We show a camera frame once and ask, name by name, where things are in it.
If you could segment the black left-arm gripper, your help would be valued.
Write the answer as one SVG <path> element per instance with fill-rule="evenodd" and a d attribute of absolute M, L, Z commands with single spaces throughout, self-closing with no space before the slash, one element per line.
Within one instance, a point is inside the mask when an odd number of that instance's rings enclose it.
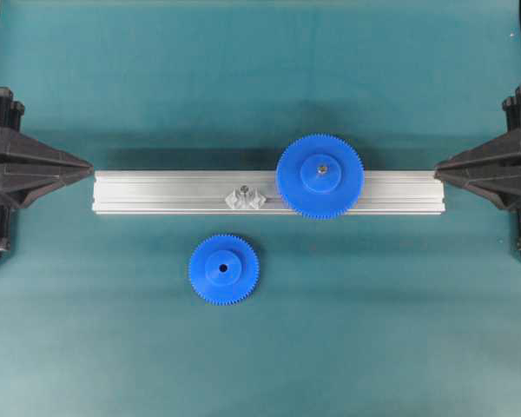
<path fill-rule="evenodd" d="M 0 257 L 10 250 L 11 207 L 25 209 L 93 174 L 86 161 L 18 132 L 23 114 L 24 106 L 13 93 L 0 88 L 0 163 L 6 157 L 52 165 L 0 164 Z"/>

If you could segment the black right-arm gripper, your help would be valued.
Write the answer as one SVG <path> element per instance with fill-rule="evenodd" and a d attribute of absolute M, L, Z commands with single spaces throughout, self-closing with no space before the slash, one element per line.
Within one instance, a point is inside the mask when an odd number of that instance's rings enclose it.
<path fill-rule="evenodd" d="M 514 96 L 503 101 L 502 108 L 509 132 L 440 162 L 435 177 L 485 198 L 500 210 L 518 209 L 517 246 L 521 255 L 521 167 L 466 168 L 521 157 L 521 85 Z"/>

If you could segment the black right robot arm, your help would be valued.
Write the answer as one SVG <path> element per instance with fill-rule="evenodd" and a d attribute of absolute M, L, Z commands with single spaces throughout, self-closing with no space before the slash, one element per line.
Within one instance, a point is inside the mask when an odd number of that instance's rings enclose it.
<path fill-rule="evenodd" d="M 521 29 L 521 2 L 519 3 Z M 521 255 L 521 85 L 502 103 L 507 131 L 468 149 L 435 168 L 435 177 L 485 198 L 500 210 L 514 212 L 518 221 L 517 248 Z"/>

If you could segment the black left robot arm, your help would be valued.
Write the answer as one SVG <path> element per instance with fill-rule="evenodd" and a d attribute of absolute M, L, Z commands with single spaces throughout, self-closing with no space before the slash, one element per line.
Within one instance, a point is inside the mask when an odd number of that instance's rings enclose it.
<path fill-rule="evenodd" d="M 0 258 L 10 250 L 15 211 L 93 173 L 89 162 L 23 134 L 24 111 L 12 91 L 0 87 Z"/>

